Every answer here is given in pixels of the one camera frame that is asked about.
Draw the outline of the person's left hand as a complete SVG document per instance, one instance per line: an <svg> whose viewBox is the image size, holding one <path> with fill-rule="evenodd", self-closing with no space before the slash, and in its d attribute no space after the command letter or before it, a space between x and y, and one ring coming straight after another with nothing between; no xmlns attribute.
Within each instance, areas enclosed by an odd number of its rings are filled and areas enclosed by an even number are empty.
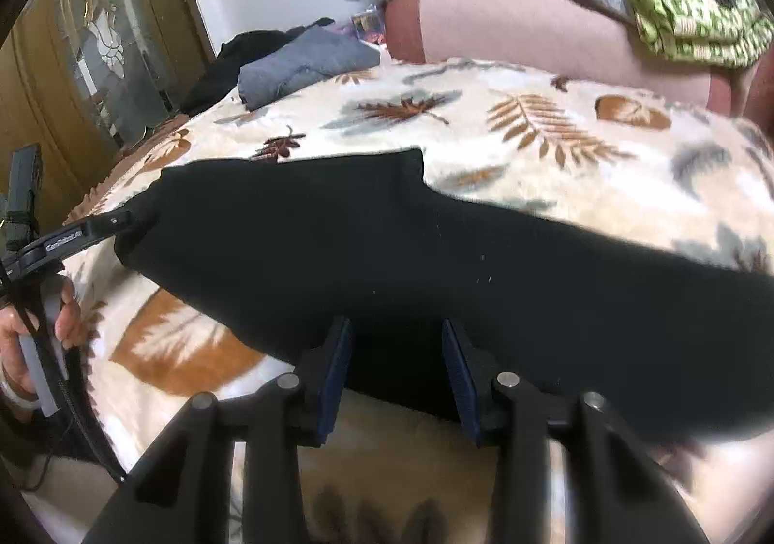
<svg viewBox="0 0 774 544"><path fill-rule="evenodd" d="M54 335L65 349L84 344L87 327L81 316L75 287L70 278L61 277L59 313ZM21 349L21 339L29 338L29 329L12 306L1 310L1 396L21 416L31 413L37 401L33 379Z"/></svg>

